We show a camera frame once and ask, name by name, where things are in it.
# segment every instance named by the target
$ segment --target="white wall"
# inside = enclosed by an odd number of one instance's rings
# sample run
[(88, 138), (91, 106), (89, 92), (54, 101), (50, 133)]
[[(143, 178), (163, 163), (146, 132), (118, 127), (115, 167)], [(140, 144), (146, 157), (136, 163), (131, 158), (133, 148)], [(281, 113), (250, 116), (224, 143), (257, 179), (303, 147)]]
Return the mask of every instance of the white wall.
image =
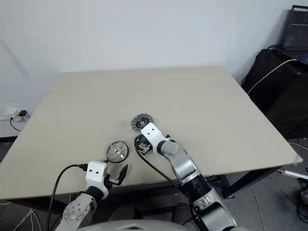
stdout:
[(307, 1), (0, 0), (0, 109), (34, 111), (60, 72), (218, 64), (240, 81), (292, 4)]

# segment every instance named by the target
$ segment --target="metal disc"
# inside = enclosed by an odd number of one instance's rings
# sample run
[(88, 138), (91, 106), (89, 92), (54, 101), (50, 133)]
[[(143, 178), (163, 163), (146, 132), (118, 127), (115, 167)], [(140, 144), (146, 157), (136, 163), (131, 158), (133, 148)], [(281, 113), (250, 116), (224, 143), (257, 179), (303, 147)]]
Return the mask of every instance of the metal disc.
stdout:
[(133, 118), (133, 120), (131, 121), (131, 128), (135, 131), (135, 132), (141, 132), (141, 130), (148, 125), (148, 123), (153, 123), (154, 120), (152, 118), (152, 116), (150, 116), (149, 114), (146, 113), (142, 113), (137, 115), (136, 117)]
[(112, 163), (124, 161), (129, 154), (128, 146), (123, 141), (116, 141), (109, 145), (107, 158)]

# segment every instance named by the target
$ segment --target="black bag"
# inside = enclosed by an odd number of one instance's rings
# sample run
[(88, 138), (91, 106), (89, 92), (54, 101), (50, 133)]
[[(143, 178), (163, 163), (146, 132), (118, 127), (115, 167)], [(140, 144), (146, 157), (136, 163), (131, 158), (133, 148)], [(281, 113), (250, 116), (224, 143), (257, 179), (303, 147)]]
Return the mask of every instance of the black bag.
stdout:
[[(249, 92), (266, 74), (289, 59), (277, 50), (262, 50), (242, 88)], [(256, 85), (249, 97), (286, 139), (308, 137), (307, 65), (298, 61), (284, 64)]]

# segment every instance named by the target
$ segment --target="laptop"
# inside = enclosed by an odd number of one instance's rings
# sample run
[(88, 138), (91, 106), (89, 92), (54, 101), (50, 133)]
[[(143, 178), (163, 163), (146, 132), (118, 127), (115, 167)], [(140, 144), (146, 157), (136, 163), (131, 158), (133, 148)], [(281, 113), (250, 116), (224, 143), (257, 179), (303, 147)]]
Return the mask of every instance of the laptop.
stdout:
[(281, 53), (308, 65), (308, 7), (293, 5)]

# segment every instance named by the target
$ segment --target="white cable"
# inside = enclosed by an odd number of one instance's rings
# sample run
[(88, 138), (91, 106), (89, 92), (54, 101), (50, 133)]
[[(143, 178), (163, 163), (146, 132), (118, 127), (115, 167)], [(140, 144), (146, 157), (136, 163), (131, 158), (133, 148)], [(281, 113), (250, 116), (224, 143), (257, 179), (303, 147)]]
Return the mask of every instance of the white cable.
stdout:
[(13, 229), (15, 231), (19, 226), (23, 224), (23, 222), (26, 220), (28, 216), (30, 216), (31, 209), (24, 215), (24, 217), (20, 220), (20, 222), (16, 225), (16, 227)]
[(269, 76), (273, 71), (277, 70), (279, 67), (281, 67), (282, 65), (285, 65), (286, 63), (290, 62), (290, 61), (296, 61), (297, 59), (289, 59), (287, 61), (285, 61), (284, 63), (280, 64), (279, 66), (275, 67), (274, 69), (272, 69), (267, 75), (265, 75), (262, 79), (260, 79), (248, 92), (247, 95), (249, 95), (249, 93), (251, 92), (251, 90), (253, 88), (255, 88), (256, 85), (258, 85), (262, 80), (264, 80), (267, 76)]
[(32, 219), (32, 213), (30, 214), (30, 218), (31, 218), (31, 229), (33, 231), (33, 219)]
[(42, 227), (41, 227), (41, 225), (40, 225), (40, 222), (39, 222), (39, 219), (38, 219), (37, 215), (36, 215), (35, 213), (33, 213), (33, 216), (34, 216), (34, 218), (35, 218), (35, 219), (37, 220), (37, 222), (38, 222), (39, 231), (42, 231)]
[(251, 190), (252, 190), (252, 192), (254, 193), (255, 199), (256, 199), (256, 201), (257, 201), (257, 205), (258, 205), (258, 208), (259, 208), (259, 214), (260, 214), (260, 218), (261, 218), (263, 230), (266, 231), (266, 230), (265, 230), (265, 226), (264, 226), (264, 222), (263, 222), (263, 218), (262, 218), (261, 207), (260, 207), (260, 204), (259, 204), (257, 195), (256, 195), (256, 193), (255, 193), (254, 188), (252, 187), (252, 185), (251, 185)]
[(288, 143), (296, 144), (297, 146), (300, 146), (300, 147), (305, 148), (306, 150), (308, 150), (307, 147), (305, 147), (304, 145), (301, 145), (301, 144), (299, 144), (299, 143), (293, 143), (293, 142), (288, 142)]
[(16, 225), (13, 231), (16, 231), (34, 211), (35, 209), (32, 209), (32, 208), (29, 209), (29, 211), (25, 214), (25, 216), (21, 219), (21, 221)]
[(8, 203), (0, 203), (0, 205), (9, 205), (11, 202)]

